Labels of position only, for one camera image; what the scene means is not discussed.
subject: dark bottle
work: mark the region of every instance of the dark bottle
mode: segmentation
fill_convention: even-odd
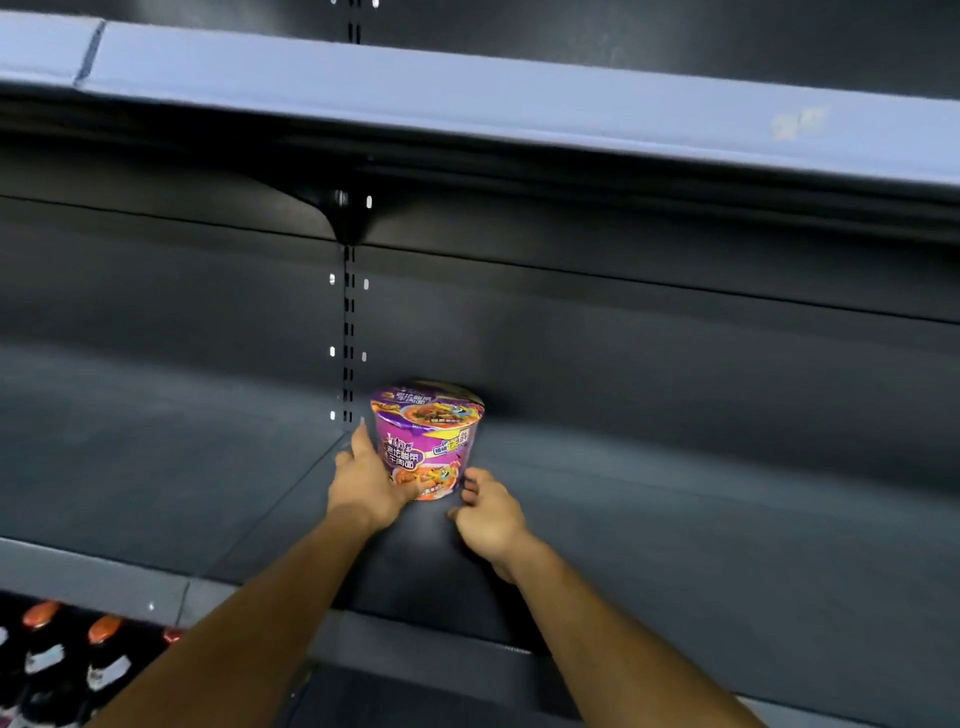
[[[177,630],[156,627],[107,615],[87,633],[89,666],[86,700],[80,724],[89,722],[126,688],[169,644],[180,638]]]
[[[20,699],[21,724],[24,728],[75,726],[86,693],[84,621],[58,602],[45,601],[27,611],[23,625],[27,685]]]
[[[8,728],[19,715],[20,695],[27,683],[23,663],[27,657],[23,613],[26,599],[0,595],[0,728]]]

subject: red bottle cap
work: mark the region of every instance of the red bottle cap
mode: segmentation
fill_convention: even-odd
[[[103,615],[93,622],[90,631],[86,633],[86,638],[90,644],[104,643],[117,633],[121,624],[123,624],[123,620],[119,617]]]
[[[23,616],[23,626],[29,629],[39,629],[50,623],[60,610],[58,601],[41,601],[27,610]]]
[[[167,644],[173,644],[174,642],[178,642],[182,636],[183,636],[182,629],[167,627],[165,630],[163,630],[163,641],[166,642]]]

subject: person's right hand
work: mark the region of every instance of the person's right hand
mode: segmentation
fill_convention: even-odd
[[[467,468],[464,475],[465,505],[450,509],[447,515],[470,550],[487,559],[497,576],[513,584],[510,555],[529,535],[520,504],[488,471]]]

